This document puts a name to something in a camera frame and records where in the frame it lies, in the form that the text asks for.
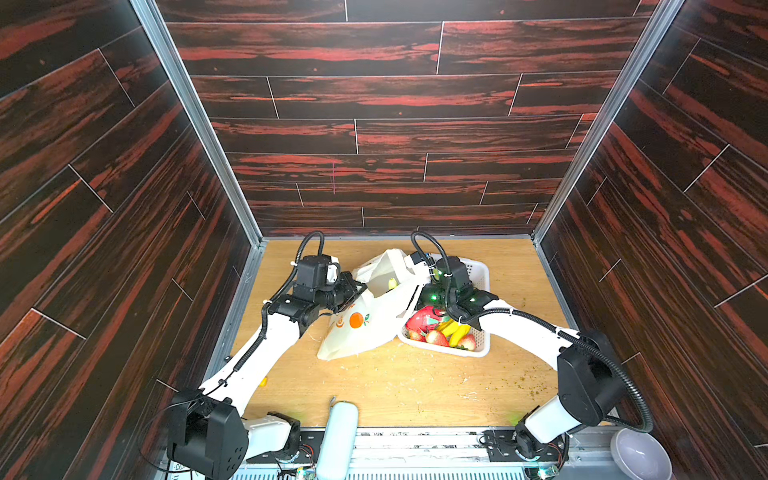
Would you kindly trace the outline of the white fruit-print plastic bag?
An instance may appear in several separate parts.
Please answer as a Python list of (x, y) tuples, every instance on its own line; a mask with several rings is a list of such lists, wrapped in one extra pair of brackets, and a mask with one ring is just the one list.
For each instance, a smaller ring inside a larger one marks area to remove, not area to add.
[[(367, 290), (348, 308), (334, 314), (317, 358), (331, 361), (376, 349), (393, 340), (415, 313), (419, 295), (430, 280), (426, 261), (400, 249), (388, 249), (352, 272)], [(398, 286), (388, 289), (388, 280)]]

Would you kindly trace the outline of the red fake dragon fruit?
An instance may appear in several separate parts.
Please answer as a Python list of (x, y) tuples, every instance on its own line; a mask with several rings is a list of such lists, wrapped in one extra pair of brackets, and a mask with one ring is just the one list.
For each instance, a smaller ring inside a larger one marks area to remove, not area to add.
[(406, 322), (405, 327), (409, 331), (426, 335), (435, 330), (443, 321), (445, 312), (433, 306), (426, 306), (416, 311)]

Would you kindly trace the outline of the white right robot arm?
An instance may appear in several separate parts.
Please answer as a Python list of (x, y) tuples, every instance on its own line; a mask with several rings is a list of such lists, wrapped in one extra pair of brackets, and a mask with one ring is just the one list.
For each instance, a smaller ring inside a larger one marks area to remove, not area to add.
[(451, 319), (505, 339), (556, 371), (557, 394), (515, 426), (514, 445), (521, 458), (537, 460), (567, 434), (602, 422), (639, 433), (652, 431), (648, 404), (601, 332), (561, 328), (512, 307), (476, 288), (457, 257), (437, 259), (415, 252), (410, 262), (429, 269), (427, 285), (437, 291), (428, 294), (428, 301)]

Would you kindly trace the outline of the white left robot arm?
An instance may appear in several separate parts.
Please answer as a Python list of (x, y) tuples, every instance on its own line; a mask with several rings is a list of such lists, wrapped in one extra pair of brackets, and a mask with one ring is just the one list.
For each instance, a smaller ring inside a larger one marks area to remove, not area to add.
[(303, 284), (291, 275), (263, 305), (256, 334), (222, 367), (196, 389), (181, 390), (168, 409), (166, 454), (185, 472), (206, 479), (229, 479), (240, 465), (268, 455), (289, 462), (300, 451), (300, 422), (271, 412), (244, 421), (255, 391), (280, 357), (309, 326), (329, 311), (350, 307), (367, 290), (347, 272), (329, 281)]

